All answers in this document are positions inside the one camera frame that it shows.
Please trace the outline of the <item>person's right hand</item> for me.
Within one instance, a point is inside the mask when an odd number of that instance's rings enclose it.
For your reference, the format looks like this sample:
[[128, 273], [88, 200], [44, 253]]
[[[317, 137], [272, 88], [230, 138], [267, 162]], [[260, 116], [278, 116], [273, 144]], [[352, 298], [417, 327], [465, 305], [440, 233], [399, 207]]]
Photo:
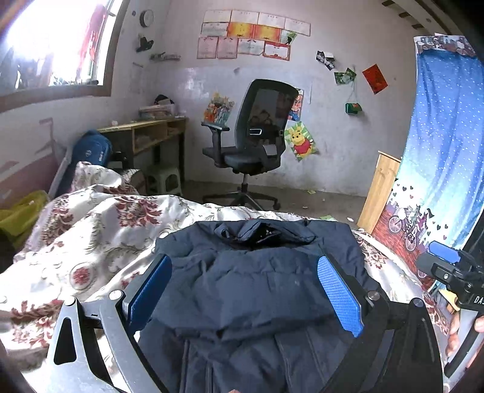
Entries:
[[476, 318], [474, 322], [474, 330], [477, 333], [484, 333], [484, 316]]

